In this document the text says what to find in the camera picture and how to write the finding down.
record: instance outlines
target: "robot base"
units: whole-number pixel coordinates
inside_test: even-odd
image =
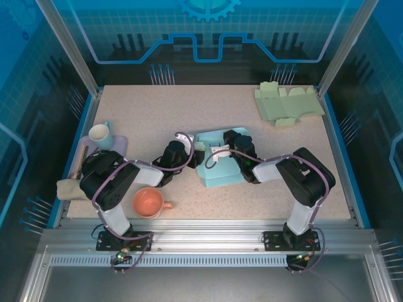
[[[149,232],[133,231],[131,237],[138,237],[148,233]],[[125,241],[116,238],[108,231],[102,231],[98,234],[98,241],[96,243],[95,249],[100,252],[119,252],[121,249],[128,247],[131,252],[136,251],[141,252],[143,251],[145,245],[147,244],[147,239],[148,238],[135,241]],[[152,242],[147,247],[146,249],[147,252],[151,250],[151,245]]]
[[[297,236],[297,240],[293,245],[290,245],[284,239],[284,232],[263,232],[262,242],[264,243],[264,250],[266,252],[291,252],[291,251],[301,251],[310,252],[312,251],[312,245],[309,243],[309,239],[315,242],[314,248],[315,252],[321,250],[321,244],[319,242],[319,237],[317,232],[306,231],[304,234]]]

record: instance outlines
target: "blue edge trim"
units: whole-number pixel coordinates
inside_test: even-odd
[[[354,172],[353,172],[353,166],[351,165],[350,158],[348,157],[347,149],[344,144],[343,137],[341,136],[339,124],[336,119],[336,115],[334,114],[334,110],[333,110],[332,104],[330,102],[329,95],[327,93],[325,93],[324,99],[327,104],[327,108],[329,110],[329,116],[332,121],[334,131],[336,132],[336,137],[337,137],[339,145],[340,145],[341,155],[343,156],[344,163],[346,164],[347,173],[348,173],[348,176],[349,176],[350,182],[351,182],[351,187],[353,187],[353,192],[355,195],[355,199],[357,201],[358,211],[360,212],[360,216],[363,221],[363,227],[371,228],[370,220],[366,213],[363,198],[361,197],[360,190],[358,189],[358,183],[357,183],[357,180],[356,180]]]
[[[88,94],[86,105],[84,107],[84,110],[82,111],[81,119],[80,119],[80,122],[78,124],[76,136],[74,137],[74,141],[73,141],[73,144],[72,144],[71,149],[70,149],[69,158],[67,159],[66,165],[64,167],[64,172],[63,172],[62,179],[67,178],[67,176],[69,175],[70,166],[71,166],[71,164],[73,162],[74,154],[76,153],[76,149],[77,149],[77,146],[78,146],[78,141],[80,141],[80,138],[81,138],[80,137],[81,136],[81,131],[84,128],[84,123],[86,121],[89,105],[91,104],[92,98],[93,98],[92,95]],[[60,200],[58,198],[55,198],[55,202],[53,203],[52,212],[50,213],[50,217],[49,217],[49,220],[48,220],[48,223],[47,223],[47,228],[54,228],[54,223],[55,223],[55,220],[57,218],[57,213],[59,212],[59,207],[60,206],[61,206]]]
[[[76,152],[76,148],[77,148],[77,145],[78,145],[78,141],[81,138],[80,137],[81,136],[81,131],[82,131],[82,128],[84,127],[84,122],[85,122],[85,119],[87,117],[89,105],[91,104],[91,99],[92,99],[92,97],[91,97],[91,95],[89,95],[88,98],[87,98],[87,101],[86,101],[86,105],[84,107],[84,111],[82,112],[80,123],[78,125],[78,129],[77,129],[77,132],[76,132],[76,136],[74,137],[74,141],[73,141],[73,144],[72,144],[72,147],[71,147],[71,150],[70,150],[69,158],[67,159],[67,163],[66,163],[66,166],[64,168],[63,179],[65,179],[67,177],[68,173],[69,173],[70,166],[72,164],[74,154]],[[327,95],[327,93],[325,94],[324,99],[325,99],[325,102],[327,104],[327,108],[329,110],[329,116],[330,116],[330,119],[332,121],[334,131],[336,132],[336,137],[337,137],[337,140],[338,140],[339,145],[340,145],[343,160],[344,160],[344,162],[346,164],[346,167],[347,167],[347,173],[348,173],[350,181],[351,181],[351,186],[353,187],[353,192],[354,192],[354,195],[355,195],[355,198],[356,198],[356,201],[357,201],[358,211],[360,211],[361,219],[363,221],[363,226],[364,226],[364,228],[371,228],[370,220],[368,219],[368,215],[366,213],[364,202],[363,202],[363,199],[361,197],[360,190],[358,189],[358,184],[357,184],[357,180],[355,178],[354,172],[353,172],[353,167],[351,166],[351,162],[350,162],[350,159],[349,159],[348,154],[347,154],[347,149],[346,149],[346,146],[344,145],[343,138],[342,138],[341,132],[340,132],[340,128],[339,128],[339,125],[337,123],[336,115],[334,114],[334,110],[333,110],[332,104],[330,102],[330,98]],[[56,198],[54,206],[52,208],[52,212],[50,214],[50,218],[49,218],[49,221],[48,221],[48,224],[47,224],[47,228],[53,228],[53,225],[55,223],[57,213],[59,211],[60,206],[61,206],[60,200]]]

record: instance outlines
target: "glass panel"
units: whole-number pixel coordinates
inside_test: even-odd
[[[87,92],[35,2],[1,4],[0,301],[12,302],[56,196],[84,106],[78,96]],[[37,196],[49,205],[27,202]]]
[[[55,4],[100,85],[318,84],[361,0]]]
[[[329,90],[380,243],[403,240],[402,9],[379,1]]]

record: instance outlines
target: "speckled tabletop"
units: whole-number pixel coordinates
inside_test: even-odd
[[[191,134],[243,126],[262,159],[308,148],[336,177],[319,219],[350,218],[321,116],[291,127],[263,121],[254,100],[258,86],[105,86],[94,124],[109,120],[113,133],[128,137],[126,158],[152,161],[161,156],[176,131]],[[122,200],[128,218],[138,218],[131,202],[143,185],[132,184]],[[174,209],[159,219],[285,219],[293,196],[283,180],[205,188],[196,170],[186,168],[161,189]],[[72,201],[68,217],[96,218],[90,202]]]

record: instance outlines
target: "metal frame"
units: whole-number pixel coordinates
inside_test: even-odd
[[[63,22],[59,11],[53,4],[52,0],[36,0],[36,2],[67,56],[69,56],[70,61],[72,62],[84,85],[87,87],[89,93],[96,97],[98,95],[98,85],[96,84],[91,71],[89,71],[86,62],[80,53],[80,50],[74,43],[74,39]]]
[[[353,48],[366,22],[370,18],[379,0],[363,0],[360,8],[351,22],[339,48],[334,54],[329,67],[326,69],[321,82],[319,83],[319,95],[324,96],[333,82],[336,74],[339,72],[344,60]]]
[[[322,98],[377,2],[378,0],[364,0],[359,8],[345,38],[321,80],[319,95]],[[95,80],[56,7],[51,0],[37,0],[37,3],[88,91],[96,98],[98,96],[98,87]],[[82,133],[85,133],[86,127],[92,125],[98,103],[99,98],[89,110]],[[329,108],[327,108],[323,99],[322,103],[328,113]],[[362,227],[364,225],[364,221],[360,215],[354,189],[349,183],[350,179],[338,145],[335,127],[329,118],[324,118],[324,121],[348,204],[356,214],[356,217],[350,220],[316,222],[324,230],[326,236],[326,254],[365,255],[368,265],[368,277],[372,280],[378,300],[382,302],[397,301],[393,285],[380,254],[375,232],[371,229],[358,228],[358,226]],[[67,219],[65,210],[68,205],[65,202],[60,204],[60,221],[56,220],[57,223],[54,225],[56,229],[44,230],[20,301],[40,300],[54,255],[85,255],[89,258],[111,255],[111,253],[94,250],[95,242],[90,237],[90,234],[98,220]],[[156,233],[152,250],[147,253],[147,255],[153,257],[167,255],[178,255],[178,257],[182,255],[182,257],[185,257],[200,254],[254,257],[256,255],[286,254],[282,252],[265,252],[263,243],[260,241],[263,231],[281,230],[284,220],[132,220],[131,222],[138,231],[152,230]]]

